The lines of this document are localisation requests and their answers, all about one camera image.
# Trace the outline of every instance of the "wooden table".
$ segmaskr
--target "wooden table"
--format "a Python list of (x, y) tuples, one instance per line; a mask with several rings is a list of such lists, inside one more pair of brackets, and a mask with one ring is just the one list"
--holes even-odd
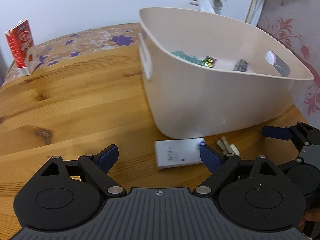
[[(292, 106), (267, 123), (224, 134), (243, 159), (265, 154), (276, 164), (294, 159), (290, 141), (263, 138), (265, 124), (304, 121)], [(205, 138), (215, 147), (221, 135)], [(0, 239), (20, 229), (12, 202), (21, 187), (53, 155), (75, 160), (119, 147), (109, 175), (130, 187), (190, 187), (209, 176), (203, 164), (158, 170), (154, 142), (167, 139), (155, 127), (143, 90), (138, 46), (87, 53), (81, 60), (39, 69), (0, 91)]]

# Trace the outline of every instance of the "gray ridged plate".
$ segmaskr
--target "gray ridged plate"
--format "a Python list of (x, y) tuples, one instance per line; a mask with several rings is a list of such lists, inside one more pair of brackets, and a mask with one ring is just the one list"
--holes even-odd
[(260, 233), (240, 228), (217, 210), (209, 198), (188, 188), (133, 188), (110, 199), (88, 223), (63, 232), (23, 228), (14, 240), (306, 240), (297, 229)]

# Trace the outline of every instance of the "white wall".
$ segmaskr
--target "white wall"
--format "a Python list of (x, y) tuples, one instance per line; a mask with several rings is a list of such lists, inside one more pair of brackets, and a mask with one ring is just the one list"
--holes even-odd
[[(0, 52), (4, 64), (12, 55), (4, 32), (29, 19), (35, 44), (85, 29), (138, 22), (138, 10), (149, 6), (198, 9), (190, 0), (0, 0)], [(228, 0), (222, 15), (244, 21), (251, 0)]]

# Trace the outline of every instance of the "patterned tablecloth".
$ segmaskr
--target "patterned tablecloth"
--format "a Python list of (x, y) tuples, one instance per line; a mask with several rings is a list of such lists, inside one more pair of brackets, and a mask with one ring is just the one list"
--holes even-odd
[[(139, 23), (129, 23), (95, 28), (69, 34), (37, 45), (40, 68), (57, 64), (62, 59), (71, 59), (87, 52), (109, 50), (130, 46), (138, 41)], [(16, 64), (8, 73), (4, 84), (21, 77)]]

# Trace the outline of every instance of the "small white package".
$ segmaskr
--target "small white package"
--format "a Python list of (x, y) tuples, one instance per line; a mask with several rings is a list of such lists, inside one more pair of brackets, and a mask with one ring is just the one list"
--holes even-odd
[(155, 151), (159, 169), (201, 163), (200, 147), (203, 138), (156, 141)]

